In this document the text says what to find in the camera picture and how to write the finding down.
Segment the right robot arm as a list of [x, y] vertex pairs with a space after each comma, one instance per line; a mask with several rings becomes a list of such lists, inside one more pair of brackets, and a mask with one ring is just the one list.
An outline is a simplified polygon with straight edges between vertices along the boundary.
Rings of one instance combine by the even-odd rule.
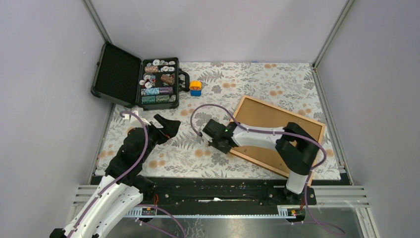
[[256, 127], [237, 121], [222, 125], [211, 119], [198, 132], [209, 146], [227, 153], [234, 147], [253, 146], [275, 151], [290, 173], [284, 198], [297, 204], [304, 197], [304, 187], [321, 146], [304, 129], [294, 122], [285, 127]]

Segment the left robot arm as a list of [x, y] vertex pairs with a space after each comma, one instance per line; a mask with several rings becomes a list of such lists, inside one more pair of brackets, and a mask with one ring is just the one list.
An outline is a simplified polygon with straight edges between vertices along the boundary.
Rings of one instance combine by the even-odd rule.
[[163, 144], [176, 136], [181, 122], [169, 120], [154, 115], [161, 128], [141, 119], [136, 113], [122, 111], [121, 117], [135, 118], [141, 124], [140, 128], [129, 131], [116, 156], [108, 166], [95, 194], [91, 196], [86, 208], [76, 216], [75, 220], [65, 228], [56, 228], [50, 234], [52, 238], [87, 237], [93, 225], [89, 217], [99, 218], [117, 193], [134, 183], [135, 177], [140, 173], [142, 164], [158, 144]]

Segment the green poker chip stack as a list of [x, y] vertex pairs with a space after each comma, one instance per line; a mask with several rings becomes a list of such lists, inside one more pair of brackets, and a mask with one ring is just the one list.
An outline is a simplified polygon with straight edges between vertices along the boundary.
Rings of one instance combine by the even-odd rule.
[[141, 98], [142, 105], [154, 104], [156, 103], [156, 96], [143, 96]]

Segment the purple poker chip stack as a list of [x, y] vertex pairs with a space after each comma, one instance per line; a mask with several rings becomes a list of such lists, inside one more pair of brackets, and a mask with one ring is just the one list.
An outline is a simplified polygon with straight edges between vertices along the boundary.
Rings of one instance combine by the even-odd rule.
[[167, 95], [173, 93], [173, 87], [160, 87], [159, 94], [160, 95]]

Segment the cyan poker chip stack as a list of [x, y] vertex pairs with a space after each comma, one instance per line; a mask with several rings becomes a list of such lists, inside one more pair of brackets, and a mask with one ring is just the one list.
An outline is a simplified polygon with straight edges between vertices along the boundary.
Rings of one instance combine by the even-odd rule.
[[155, 96], [159, 95], [159, 88], [144, 88], [141, 89], [142, 96]]

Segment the floral patterned table mat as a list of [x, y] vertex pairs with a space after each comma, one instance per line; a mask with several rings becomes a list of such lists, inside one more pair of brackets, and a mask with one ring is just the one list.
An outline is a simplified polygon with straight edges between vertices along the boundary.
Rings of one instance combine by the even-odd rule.
[[210, 119], [228, 122], [228, 112], [234, 112], [245, 95], [325, 123], [309, 63], [183, 62], [180, 67], [191, 80], [202, 82], [203, 91], [199, 97], [181, 92], [176, 109], [160, 111], [181, 126], [175, 138], [147, 158], [144, 176], [278, 179], [273, 172], [207, 146], [194, 132]]

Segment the black poker chip case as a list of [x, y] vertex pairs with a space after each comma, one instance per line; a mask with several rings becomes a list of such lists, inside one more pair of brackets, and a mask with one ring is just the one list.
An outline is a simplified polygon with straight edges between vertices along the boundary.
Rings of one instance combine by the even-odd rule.
[[[163, 84], [160, 79], [163, 74], [174, 77], [175, 84]], [[180, 68], [176, 57], [142, 60], [111, 43], [105, 43], [97, 62], [91, 93], [127, 108], [138, 106], [145, 111], [175, 109], [179, 106], [180, 92], [188, 92], [189, 84], [189, 74]], [[160, 87], [173, 87], [173, 93], [169, 94], [171, 102], [141, 104], [141, 89]]]

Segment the yellow and blue toy block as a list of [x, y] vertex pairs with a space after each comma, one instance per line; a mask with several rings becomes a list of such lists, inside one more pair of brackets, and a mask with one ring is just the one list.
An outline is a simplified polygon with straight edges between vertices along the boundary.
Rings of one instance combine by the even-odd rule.
[[193, 97], [199, 97], [202, 94], [203, 84], [201, 81], [191, 81], [189, 84], [190, 95]]

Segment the orange poker chip roll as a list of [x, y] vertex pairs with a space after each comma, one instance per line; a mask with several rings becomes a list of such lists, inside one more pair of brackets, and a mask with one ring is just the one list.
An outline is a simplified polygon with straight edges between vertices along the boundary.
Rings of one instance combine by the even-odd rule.
[[170, 85], [170, 86], [173, 86], [175, 84], [175, 78], [170, 76], [170, 75], [163, 74], [160, 77], [160, 79], [161, 79], [163, 84], [167, 84], [167, 85]]

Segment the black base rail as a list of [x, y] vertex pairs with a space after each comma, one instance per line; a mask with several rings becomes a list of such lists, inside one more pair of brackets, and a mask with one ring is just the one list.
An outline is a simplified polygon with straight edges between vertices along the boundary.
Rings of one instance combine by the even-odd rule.
[[319, 205], [317, 185], [338, 188], [349, 184], [345, 179], [314, 180], [304, 196], [286, 192], [284, 179], [150, 177], [142, 203], [172, 215], [275, 215], [278, 206], [300, 208], [304, 199], [309, 205]]

